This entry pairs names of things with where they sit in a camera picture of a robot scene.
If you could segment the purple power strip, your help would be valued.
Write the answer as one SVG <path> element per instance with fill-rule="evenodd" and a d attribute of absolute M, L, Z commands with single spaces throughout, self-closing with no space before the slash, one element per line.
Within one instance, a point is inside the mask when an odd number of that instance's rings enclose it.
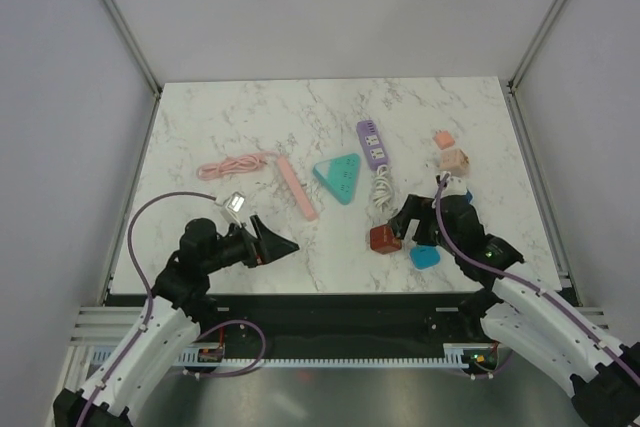
<path fill-rule="evenodd" d="M 379 167 L 387 166 L 389 155 L 375 122 L 370 119 L 359 121 L 356 132 L 369 168 L 376 172 Z"/>

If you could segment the pink power strip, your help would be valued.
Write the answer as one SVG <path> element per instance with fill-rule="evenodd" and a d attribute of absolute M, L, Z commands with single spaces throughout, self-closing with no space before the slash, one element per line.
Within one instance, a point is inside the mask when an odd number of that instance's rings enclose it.
<path fill-rule="evenodd" d="M 296 204 L 300 208 L 304 218 L 307 221 L 316 220 L 318 218 L 318 214 L 288 159 L 284 155 L 280 155 L 276 159 L 276 165 L 293 194 Z"/>

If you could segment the brown cube plug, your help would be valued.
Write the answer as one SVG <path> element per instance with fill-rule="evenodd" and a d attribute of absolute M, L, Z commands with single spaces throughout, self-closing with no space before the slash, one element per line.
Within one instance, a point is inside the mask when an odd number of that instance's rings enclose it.
<path fill-rule="evenodd" d="M 370 229 L 369 247 L 376 253 L 386 255 L 401 250 L 402 240 L 394 235 L 388 224 L 384 224 Z"/>

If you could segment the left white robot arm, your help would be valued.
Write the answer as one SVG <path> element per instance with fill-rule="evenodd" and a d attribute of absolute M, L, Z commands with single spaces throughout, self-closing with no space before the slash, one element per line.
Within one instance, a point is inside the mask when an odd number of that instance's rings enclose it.
<path fill-rule="evenodd" d="M 53 403 L 57 426 L 131 426 L 182 351 L 219 329 L 207 294 L 211 274 L 241 263 L 255 268 L 298 251 L 299 246 L 251 216 L 254 228 L 232 224 L 220 234 L 206 218 L 190 221 L 145 301 L 144 310 L 107 361 L 75 391 Z"/>

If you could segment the peach cube plug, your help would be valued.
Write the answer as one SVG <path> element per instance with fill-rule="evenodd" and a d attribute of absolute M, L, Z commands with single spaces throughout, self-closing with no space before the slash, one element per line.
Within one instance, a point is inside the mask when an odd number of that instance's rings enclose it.
<path fill-rule="evenodd" d="M 464 177 L 470 171 L 469 157 L 460 148 L 444 150 L 440 155 L 439 170 L 456 177 Z"/>

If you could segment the pink plug adapter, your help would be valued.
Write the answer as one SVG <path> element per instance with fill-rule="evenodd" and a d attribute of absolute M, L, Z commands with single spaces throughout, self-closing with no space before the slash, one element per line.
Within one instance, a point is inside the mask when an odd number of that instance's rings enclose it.
<path fill-rule="evenodd" d="M 437 132 L 433 141 L 440 150 L 446 150 L 455 145 L 455 139 L 448 131 Z"/>

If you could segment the light blue plug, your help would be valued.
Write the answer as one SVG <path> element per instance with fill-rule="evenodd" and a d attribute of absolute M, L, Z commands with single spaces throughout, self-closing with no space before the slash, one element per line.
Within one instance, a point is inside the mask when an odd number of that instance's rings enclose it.
<path fill-rule="evenodd" d="M 436 266 L 441 259 L 435 247 L 420 245 L 410 249 L 409 258 L 414 268 L 420 271 Z"/>

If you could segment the teal power strip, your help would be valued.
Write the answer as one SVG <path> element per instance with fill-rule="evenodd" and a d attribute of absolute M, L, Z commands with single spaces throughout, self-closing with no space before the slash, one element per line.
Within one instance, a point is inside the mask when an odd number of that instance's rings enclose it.
<path fill-rule="evenodd" d="M 314 177 L 341 204 L 354 199 L 361 167 L 361 158 L 351 153 L 316 163 Z"/>

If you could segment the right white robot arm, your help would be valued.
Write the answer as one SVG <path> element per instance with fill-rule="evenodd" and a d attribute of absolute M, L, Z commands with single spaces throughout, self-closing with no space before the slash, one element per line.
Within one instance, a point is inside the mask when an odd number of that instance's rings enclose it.
<path fill-rule="evenodd" d="M 639 347 L 627 346 L 535 278 L 523 255 L 489 234 L 463 195 L 407 197 L 388 225 L 403 239 L 412 221 L 419 245 L 440 247 L 480 284 L 461 305 L 458 328 L 485 336 L 551 378 L 589 426 L 639 423 Z"/>

